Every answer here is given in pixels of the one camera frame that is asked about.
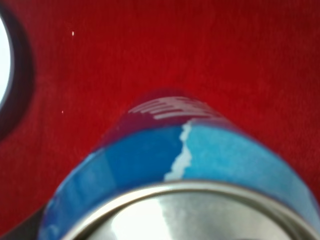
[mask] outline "can lid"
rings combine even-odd
[[[0,110],[11,87],[12,54],[5,22],[0,15]]]
[[[215,182],[176,182],[118,197],[87,216],[73,232],[63,238],[63,240],[71,239],[319,240],[320,238],[291,210],[258,193]]]

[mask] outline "red surface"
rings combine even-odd
[[[18,67],[28,76],[17,74],[33,87],[15,92],[25,98],[0,119],[0,233],[44,204],[128,105],[158,87],[213,106],[283,156],[320,200],[318,0],[3,4],[28,39],[32,58]]]

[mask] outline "white round object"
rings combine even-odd
[[[8,31],[0,16],[0,110],[11,88],[12,57]]]

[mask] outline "can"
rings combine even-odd
[[[60,184],[38,240],[319,233],[318,204],[284,160],[207,104],[165,90],[136,103]]]

